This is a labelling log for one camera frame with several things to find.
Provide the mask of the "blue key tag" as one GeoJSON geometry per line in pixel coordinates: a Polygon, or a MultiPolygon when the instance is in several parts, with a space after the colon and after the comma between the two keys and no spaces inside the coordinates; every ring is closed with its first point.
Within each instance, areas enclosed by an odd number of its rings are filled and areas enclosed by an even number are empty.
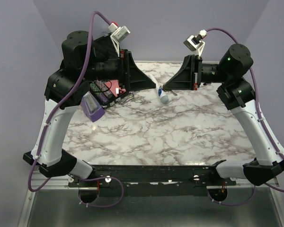
{"type": "Polygon", "coordinates": [[[162,88],[158,88],[158,97],[161,97],[162,94],[162,88]]]}

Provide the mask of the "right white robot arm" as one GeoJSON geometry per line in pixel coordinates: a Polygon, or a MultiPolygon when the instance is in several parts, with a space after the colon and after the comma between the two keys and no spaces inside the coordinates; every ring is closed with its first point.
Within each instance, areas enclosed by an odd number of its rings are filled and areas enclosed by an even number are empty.
{"type": "Polygon", "coordinates": [[[170,91],[197,90],[202,83],[219,83],[218,97],[239,121],[249,139],[255,159],[221,162],[208,174],[213,185],[220,185],[226,178],[241,178],[260,186],[284,171],[284,147],[261,111],[257,87],[243,77],[252,64],[249,49],[242,44],[233,44],[218,64],[203,64],[200,56],[186,56],[180,70],[163,85],[164,90],[170,91]]]}

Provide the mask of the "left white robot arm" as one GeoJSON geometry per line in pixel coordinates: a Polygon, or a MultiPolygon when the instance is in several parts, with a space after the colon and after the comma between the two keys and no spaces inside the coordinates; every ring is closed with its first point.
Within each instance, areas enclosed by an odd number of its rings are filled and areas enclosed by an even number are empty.
{"type": "Polygon", "coordinates": [[[129,50],[117,56],[109,35],[88,41],[88,32],[74,31],[62,43],[60,68],[47,81],[43,124],[34,148],[23,155],[46,177],[75,175],[86,187],[95,183],[93,168],[62,148],[71,118],[95,81],[117,80],[127,91],[155,88],[134,63],[129,50]]]}

